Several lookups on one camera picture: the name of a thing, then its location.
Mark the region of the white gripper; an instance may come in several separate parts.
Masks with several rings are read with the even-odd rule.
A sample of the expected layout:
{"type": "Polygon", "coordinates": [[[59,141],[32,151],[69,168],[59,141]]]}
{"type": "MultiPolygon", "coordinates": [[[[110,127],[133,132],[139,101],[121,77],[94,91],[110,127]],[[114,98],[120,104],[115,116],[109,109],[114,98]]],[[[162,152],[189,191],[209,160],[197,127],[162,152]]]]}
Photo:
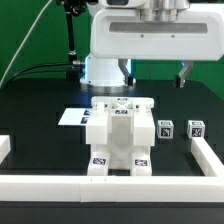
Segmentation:
{"type": "Polygon", "coordinates": [[[224,4],[188,0],[99,0],[90,49],[116,58],[126,86],[134,84],[128,59],[189,60],[174,78],[183,88],[193,61],[224,56],[224,4]]]}

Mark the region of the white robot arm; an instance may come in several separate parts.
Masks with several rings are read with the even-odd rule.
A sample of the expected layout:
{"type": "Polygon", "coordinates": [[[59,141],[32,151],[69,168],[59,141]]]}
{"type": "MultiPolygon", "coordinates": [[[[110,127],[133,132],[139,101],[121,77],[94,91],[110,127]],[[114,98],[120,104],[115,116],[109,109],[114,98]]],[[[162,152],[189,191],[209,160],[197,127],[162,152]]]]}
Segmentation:
{"type": "Polygon", "coordinates": [[[90,53],[81,82],[91,87],[133,85],[133,60],[180,61],[175,85],[182,87],[194,62],[224,56],[224,3],[96,0],[87,8],[90,53]]]}

